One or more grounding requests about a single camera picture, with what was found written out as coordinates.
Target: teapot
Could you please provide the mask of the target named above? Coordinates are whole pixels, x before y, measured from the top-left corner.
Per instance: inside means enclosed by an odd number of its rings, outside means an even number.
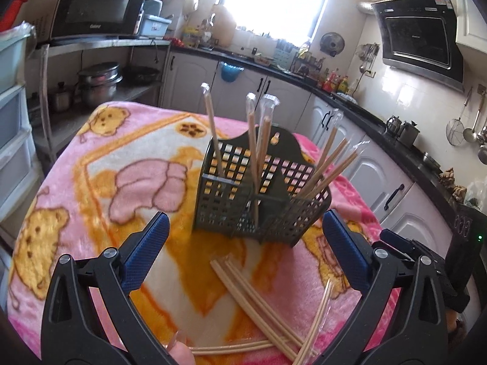
[[[386,122],[386,133],[396,137],[401,128],[401,119],[398,116],[392,115]]]

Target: window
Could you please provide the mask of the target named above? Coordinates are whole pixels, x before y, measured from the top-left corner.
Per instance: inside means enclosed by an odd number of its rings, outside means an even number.
[[[301,45],[311,38],[325,0],[220,0],[238,26],[256,34],[270,33]]]

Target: range hood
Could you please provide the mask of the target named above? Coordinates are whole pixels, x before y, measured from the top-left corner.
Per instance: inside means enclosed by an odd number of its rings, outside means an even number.
[[[463,92],[464,61],[456,45],[451,0],[381,0],[371,6],[379,22],[384,64]]]

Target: microwave oven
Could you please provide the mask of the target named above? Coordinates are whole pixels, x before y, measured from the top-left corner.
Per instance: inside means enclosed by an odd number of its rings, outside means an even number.
[[[463,92],[464,61],[451,0],[392,0],[374,3],[373,9],[384,64]]]
[[[30,0],[24,20],[39,43],[89,36],[133,36],[144,0]]]

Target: blue bucket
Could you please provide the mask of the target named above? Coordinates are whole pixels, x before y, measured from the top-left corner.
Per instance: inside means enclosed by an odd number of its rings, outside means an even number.
[[[243,67],[222,63],[222,80],[225,82],[234,82],[243,70]]]

